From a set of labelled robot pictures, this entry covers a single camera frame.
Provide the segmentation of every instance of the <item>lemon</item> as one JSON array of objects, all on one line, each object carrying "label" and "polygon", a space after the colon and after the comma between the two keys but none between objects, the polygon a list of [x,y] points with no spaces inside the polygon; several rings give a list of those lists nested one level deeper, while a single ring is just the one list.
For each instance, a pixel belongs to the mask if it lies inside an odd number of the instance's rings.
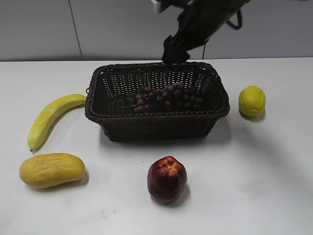
[{"label": "lemon", "polygon": [[249,117],[259,116],[265,110],[265,93],[256,86],[243,89],[239,95],[239,109]]}]

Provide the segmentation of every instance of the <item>white wall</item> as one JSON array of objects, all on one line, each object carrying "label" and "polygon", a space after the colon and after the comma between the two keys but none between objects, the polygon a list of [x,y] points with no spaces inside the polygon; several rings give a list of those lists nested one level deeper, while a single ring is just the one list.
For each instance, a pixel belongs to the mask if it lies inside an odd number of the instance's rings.
[{"label": "white wall", "polygon": [[[160,59],[180,9],[154,13],[150,0],[71,0],[84,59]],[[200,58],[202,49],[191,52]]]},{"label": "white wall", "polygon": [[[70,0],[85,60],[160,59],[180,10],[150,0]],[[206,58],[313,56],[313,0],[251,0],[244,27],[227,25]],[[202,48],[191,52],[201,58]],[[0,61],[80,60],[68,0],[0,0]]]},{"label": "white wall", "polygon": [[251,0],[242,12],[243,28],[223,26],[207,59],[313,56],[313,0]]},{"label": "white wall", "polygon": [[0,0],[0,61],[79,59],[68,0]]}]

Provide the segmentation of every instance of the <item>bunch of grapes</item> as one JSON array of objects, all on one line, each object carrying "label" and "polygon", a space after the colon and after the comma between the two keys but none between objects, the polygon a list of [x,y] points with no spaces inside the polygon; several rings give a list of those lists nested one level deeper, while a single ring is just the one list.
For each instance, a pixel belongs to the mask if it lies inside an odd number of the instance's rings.
[{"label": "bunch of grapes", "polygon": [[167,85],[163,89],[151,90],[147,86],[140,88],[139,93],[132,93],[127,102],[134,106],[135,114],[200,111],[203,99],[195,87],[184,88],[182,82]]}]

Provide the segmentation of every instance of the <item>black robotic arm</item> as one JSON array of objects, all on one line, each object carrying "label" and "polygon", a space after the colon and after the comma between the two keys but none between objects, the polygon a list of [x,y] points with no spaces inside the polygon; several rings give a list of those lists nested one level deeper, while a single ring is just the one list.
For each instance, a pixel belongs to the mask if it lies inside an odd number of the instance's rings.
[{"label": "black robotic arm", "polygon": [[[156,0],[163,6],[177,6],[184,11],[178,16],[179,29],[164,41],[162,60],[166,64],[185,62],[187,51],[203,46],[224,24],[238,30],[242,25],[240,9],[250,0]],[[228,20],[238,14],[238,25]]]}]

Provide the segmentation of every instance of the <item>basket rim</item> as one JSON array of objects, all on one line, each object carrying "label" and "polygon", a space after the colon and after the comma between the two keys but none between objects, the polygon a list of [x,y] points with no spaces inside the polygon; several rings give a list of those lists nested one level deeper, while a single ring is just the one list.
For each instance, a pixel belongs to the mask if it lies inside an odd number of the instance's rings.
[{"label": "basket rim", "polygon": [[[205,63],[205,62],[184,62],[184,63],[179,63],[179,64],[174,64],[172,66],[177,66],[177,65],[184,65],[184,66],[204,66],[204,67],[209,67],[211,70],[213,69],[215,72],[216,70],[212,67],[211,64]],[[119,67],[124,67],[125,69],[131,69],[131,68],[138,68],[138,67],[147,67],[147,66],[161,66],[166,68],[168,65],[166,65],[163,62],[152,62],[152,63],[142,63],[142,64],[112,64],[112,65],[105,65],[105,66],[100,66],[98,67],[94,72],[91,77],[91,82],[89,84],[89,87],[86,89],[87,93],[87,100],[85,104],[85,115],[88,119],[95,121],[97,123],[100,123],[102,121],[109,121],[109,120],[123,120],[123,119],[151,119],[151,118],[222,118],[226,116],[229,113],[230,110],[230,105],[229,105],[229,97],[226,92],[226,90],[223,87],[221,78],[218,76],[217,72],[217,82],[218,82],[218,87],[219,87],[219,92],[222,94],[223,97],[223,106],[222,108],[218,110],[209,110],[209,111],[198,111],[198,112],[193,112],[193,111],[183,111],[183,112],[162,112],[162,113],[153,113],[153,114],[127,114],[127,115],[106,115],[106,114],[97,114],[93,108],[93,94],[96,89],[96,84],[97,84],[97,79],[99,78],[99,75],[103,70],[108,69],[112,67],[112,69],[118,69]]]}]

